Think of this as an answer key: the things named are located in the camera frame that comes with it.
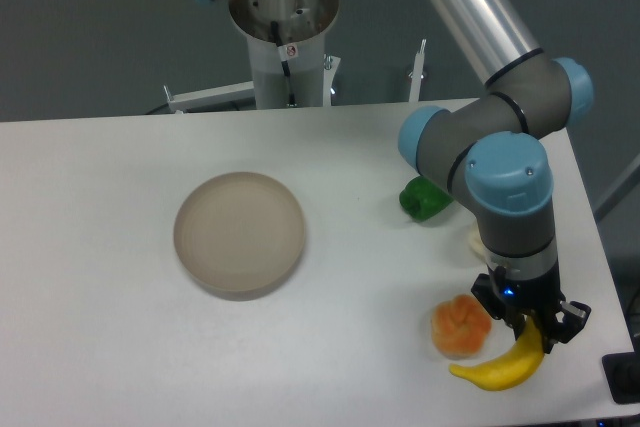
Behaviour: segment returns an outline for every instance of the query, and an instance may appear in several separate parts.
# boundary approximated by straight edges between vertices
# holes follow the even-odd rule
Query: table surface
[[[445,101],[450,109],[467,101]],[[505,425],[637,413],[600,359],[631,350],[566,133],[555,175],[562,287],[593,308],[529,381],[484,392],[429,340],[439,302],[485,270],[453,205],[397,195],[411,105],[0,124],[0,417],[6,425]],[[294,274],[257,300],[198,286],[172,242],[207,179],[260,172],[305,214]],[[496,323],[473,362],[513,343]]]

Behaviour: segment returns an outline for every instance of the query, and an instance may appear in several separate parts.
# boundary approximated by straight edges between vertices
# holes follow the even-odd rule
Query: beige dish
[[[236,172],[214,177],[185,200],[174,226],[180,261],[216,291],[241,294],[277,286],[305,241],[302,209],[280,182]]]

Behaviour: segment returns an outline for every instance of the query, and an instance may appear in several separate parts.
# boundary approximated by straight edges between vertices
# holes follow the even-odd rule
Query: banana
[[[515,345],[505,354],[472,367],[451,364],[449,372],[481,389],[506,390],[531,377],[544,359],[542,337],[531,317]]]

